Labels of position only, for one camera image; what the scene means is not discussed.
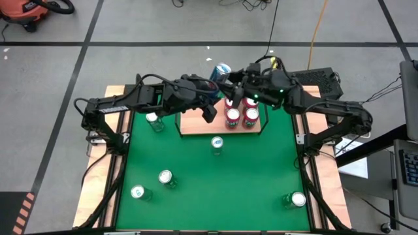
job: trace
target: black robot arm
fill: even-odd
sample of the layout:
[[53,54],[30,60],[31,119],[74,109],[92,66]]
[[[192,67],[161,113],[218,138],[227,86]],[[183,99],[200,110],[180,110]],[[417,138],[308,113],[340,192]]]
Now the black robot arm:
[[297,143],[308,155],[318,155],[323,144],[347,134],[362,135],[371,130],[372,115],[358,102],[314,97],[304,91],[297,77],[289,76],[285,69],[272,69],[265,74],[261,72],[259,63],[252,63],[246,70],[230,73],[228,80],[231,84],[222,82],[218,86],[235,107],[242,98],[249,97],[273,109],[283,107],[288,114],[316,112],[343,117],[339,124],[323,132],[297,135]]
[[[154,76],[163,80],[160,84],[145,85],[143,79]],[[105,114],[131,110],[141,114],[155,112],[157,116],[169,116],[189,109],[200,108],[202,117],[210,123],[216,116],[215,103],[219,99],[209,97],[219,89],[217,85],[195,74],[183,75],[180,79],[169,81],[156,74],[147,74],[144,77],[137,75],[137,84],[126,95],[77,101],[87,102],[83,115],[82,127],[87,131],[95,131],[105,142],[107,151],[111,154],[121,155],[127,151],[127,135],[115,133],[106,123]]]

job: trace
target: wooden table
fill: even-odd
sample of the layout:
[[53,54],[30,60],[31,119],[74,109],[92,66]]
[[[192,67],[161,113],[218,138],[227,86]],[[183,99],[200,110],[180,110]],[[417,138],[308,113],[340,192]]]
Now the wooden table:
[[[105,97],[121,95],[123,94],[124,88],[125,86],[108,86],[106,89]],[[318,87],[316,86],[305,86],[304,89],[314,96],[320,96]],[[119,116],[119,113],[106,115],[106,122],[111,128],[113,128],[114,131],[116,130],[116,127],[118,125]],[[328,128],[325,115],[307,113],[306,117],[311,133],[319,133]],[[127,130],[128,122],[129,114],[126,114],[123,121],[122,132]],[[299,133],[303,133],[302,119],[300,116],[297,116],[297,124],[299,127]],[[88,166],[94,163],[97,160],[97,158],[99,158],[104,153],[104,151],[105,145],[103,144],[93,146],[91,149],[91,157],[89,159]],[[330,146],[323,146],[321,151],[329,153],[330,155],[334,155],[332,147]],[[118,173],[120,160],[121,159],[117,159],[116,161],[116,170],[114,172],[114,178]],[[344,198],[344,193],[340,181],[340,175],[338,173],[335,160],[331,159],[329,156],[321,154],[315,158],[315,161],[323,199],[325,200],[325,202],[327,202],[329,207],[341,220],[341,222],[343,222],[345,226],[351,228],[346,200]],[[103,193],[105,191],[105,184],[108,175],[109,165],[110,155],[107,155],[101,162],[97,163],[96,166],[94,166],[90,170],[89,174],[86,176],[84,186],[80,194],[80,200],[78,202],[76,216],[74,218],[74,227],[81,225],[90,216],[92,211],[96,208],[96,206],[102,199]],[[318,205],[312,196],[311,199],[315,226],[316,228],[321,228],[321,219],[319,216]],[[113,207],[114,196],[108,204],[108,209],[104,220],[105,227],[109,227],[111,225]]]

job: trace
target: can top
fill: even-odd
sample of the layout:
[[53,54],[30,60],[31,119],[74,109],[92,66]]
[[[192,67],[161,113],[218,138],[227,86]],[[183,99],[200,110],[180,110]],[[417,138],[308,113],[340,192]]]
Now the can top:
[[146,114],[145,118],[147,121],[157,121],[158,116],[155,113]]
[[232,71],[230,66],[228,66],[225,63],[219,63],[219,64],[216,65],[216,67],[223,74],[227,74],[227,73],[230,73]]
[[161,183],[168,183],[170,182],[171,177],[172,177],[172,173],[170,170],[163,170],[162,172],[159,173],[158,180]]
[[305,205],[305,203],[306,203],[305,195],[303,195],[303,193],[300,193],[300,192],[293,193],[292,203],[295,206],[298,206],[298,207],[301,207],[301,206]]
[[222,147],[223,146],[223,140],[222,140],[222,138],[219,137],[219,136],[213,137],[213,139],[212,139],[212,146],[214,148],[220,148],[220,147]]
[[250,106],[257,106],[259,103],[253,99],[250,98],[246,98],[247,99],[247,104]]
[[230,110],[228,110],[227,116],[229,119],[237,120],[240,118],[240,111],[238,111],[235,108],[231,108]]
[[233,101],[231,101],[228,98],[225,98],[225,103],[227,104],[227,106],[232,106],[233,105]]
[[259,117],[259,112],[255,108],[248,108],[246,116],[249,119],[257,119]]
[[141,198],[144,196],[144,187],[142,185],[136,185],[131,189],[131,195],[133,198]]

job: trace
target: blue can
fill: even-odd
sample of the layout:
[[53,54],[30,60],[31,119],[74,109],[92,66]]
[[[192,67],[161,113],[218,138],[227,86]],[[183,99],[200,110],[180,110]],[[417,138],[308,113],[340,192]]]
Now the blue can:
[[[214,70],[212,71],[212,74],[210,75],[210,80],[213,82],[222,82],[222,75],[228,74],[230,73],[232,70],[230,68],[230,66],[228,66],[225,63],[218,63]],[[212,98],[217,97],[217,94],[219,93],[219,91],[217,92],[213,92],[210,96]]]

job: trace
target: gray concrete floor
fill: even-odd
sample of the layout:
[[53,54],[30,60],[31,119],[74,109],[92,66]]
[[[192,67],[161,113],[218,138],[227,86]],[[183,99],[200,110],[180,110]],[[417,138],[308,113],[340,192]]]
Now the gray concrete floor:
[[[8,42],[83,42],[97,3],[73,0],[76,13],[50,14],[36,33],[12,25]],[[417,1],[388,1],[386,5],[405,42],[418,42]],[[323,0],[281,0],[273,41],[309,42]],[[242,5],[221,7],[217,0],[185,0],[174,8],[169,0],[104,0],[92,42],[266,42],[275,4],[247,12]],[[0,22],[0,29],[5,22]],[[396,42],[376,0],[334,0],[325,11],[317,42]],[[101,97],[110,84],[132,84],[135,74],[157,73],[170,79],[184,73],[209,76],[214,65],[226,62],[241,69],[261,57],[265,46],[89,46],[84,55],[73,46],[7,46],[0,44],[0,191],[30,191],[70,79],[77,77],[76,97]],[[290,71],[307,67],[309,47],[271,47]],[[408,48],[418,58],[418,48]],[[76,61],[83,60],[79,73]],[[399,73],[404,56],[398,47],[315,47],[311,68],[332,67],[340,73],[344,96],[363,101]],[[72,104],[65,117],[46,169],[26,232],[67,230],[72,226],[80,180],[86,169],[86,132]],[[365,107],[374,116],[372,138],[404,122],[400,90]],[[362,195],[383,211],[387,201]],[[379,232],[388,220],[358,198],[346,194],[353,227]],[[418,227],[417,221],[402,220]],[[412,234],[401,228],[393,234]]]

